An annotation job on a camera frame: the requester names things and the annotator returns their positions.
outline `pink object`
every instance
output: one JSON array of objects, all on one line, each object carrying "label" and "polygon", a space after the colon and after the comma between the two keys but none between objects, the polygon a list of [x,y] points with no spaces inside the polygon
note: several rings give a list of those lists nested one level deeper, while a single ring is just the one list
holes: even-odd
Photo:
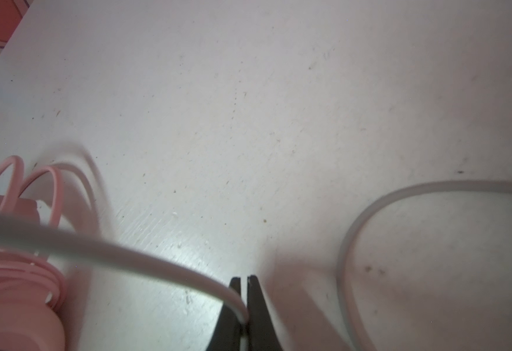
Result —
[{"label": "pink object", "polygon": [[[50,172],[54,191],[49,226],[59,225],[63,205],[63,178],[54,166],[40,167],[23,179],[24,163],[10,156],[0,164],[0,175],[13,166],[6,194],[0,196],[0,213],[39,222],[37,203],[20,199],[26,188]],[[47,262],[47,254],[0,249],[0,350],[63,351],[63,326],[54,311],[66,297],[63,274]]]}]

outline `gray cable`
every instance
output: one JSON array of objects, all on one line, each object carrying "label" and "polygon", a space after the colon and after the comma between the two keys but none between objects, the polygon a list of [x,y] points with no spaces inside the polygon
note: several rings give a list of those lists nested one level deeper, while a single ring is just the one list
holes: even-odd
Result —
[{"label": "gray cable", "polygon": [[108,242],[0,215],[0,247],[30,252],[37,249],[188,286],[222,300],[241,323],[249,319],[241,297],[229,287],[174,263]]},{"label": "gray cable", "polygon": [[355,304],[355,300],[353,299],[351,287],[348,284],[350,276],[348,268],[351,263],[351,250],[353,248],[354,241],[358,232],[378,211],[394,202],[412,196],[442,192],[485,192],[512,194],[512,182],[466,180],[440,181],[435,183],[414,185],[399,189],[379,198],[358,215],[355,221],[351,224],[351,227],[347,231],[346,236],[342,242],[340,254],[338,256],[338,267],[336,271],[338,301],[340,303],[340,309],[344,318],[347,333],[350,336],[350,341],[355,351],[372,351],[375,349],[372,341],[369,339],[369,336],[365,332],[361,319],[359,318],[358,309]]}]

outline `white surface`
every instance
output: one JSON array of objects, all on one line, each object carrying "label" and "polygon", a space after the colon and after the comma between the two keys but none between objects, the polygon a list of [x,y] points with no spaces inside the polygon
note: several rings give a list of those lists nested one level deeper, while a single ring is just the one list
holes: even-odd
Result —
[{"label": "white surface", "polygon": [[[424,181],[512,180],[512,2],[35,1],[0,56],[9,154],[82,170],[80,232],[255,273],[286,350],[347,349],[333,272],[359,211]],[[512,197],[403,201],[357,252],[379,351],[512,349]],[[202,350],[220,310],[100,269],[69,284],[69,350]]]}]

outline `coiled pink cable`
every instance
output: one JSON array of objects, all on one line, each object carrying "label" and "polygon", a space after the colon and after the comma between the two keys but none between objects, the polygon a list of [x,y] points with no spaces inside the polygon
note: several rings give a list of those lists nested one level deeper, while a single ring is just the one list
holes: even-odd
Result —
[{"label": "coiled pink cable", "polygon": [[[43,166],[30,173],[25,179],[24,162],[19,156],[10,156],[0,163],[0,175],[10,166],[13,166],[10,183],[6,190],[1,204],[1,214],[11,214],[21,194],[37,178],[49,172],[53,177],[53,199],[51,215],[48,225],[57,228],[61,219],[63,209],[63,177],[58,168],[54,166]],[[63,274],[53,265],[47,262],[48,255],[39,253],[38,256],[26,252],[11,252],[0,249],[2,255],[12,260],[0,260],[0,278],[7,280],[0,281],[0,291],[13,289],[24,283],[37,284],[50,292],[51,299],[47,302],[53,310],[58,310],[66,297],[66,281]]]}]

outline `pliers jaw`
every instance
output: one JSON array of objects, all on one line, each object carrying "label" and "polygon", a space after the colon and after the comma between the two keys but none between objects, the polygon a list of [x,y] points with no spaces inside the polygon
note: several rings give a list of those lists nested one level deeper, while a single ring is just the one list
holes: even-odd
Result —
[{"label": "pliers jaw", "polygon": [[[229,287],[240,295],[240,278],[233,277]],[[250,314],[248,324],[242,326],[234,313],[223,305],[206,351],[239,351],[240,337],[244,335],[248,337],[249,351],[283,351],[275,335],[260,282],[255,275],[248,277],[247,297]]]}]

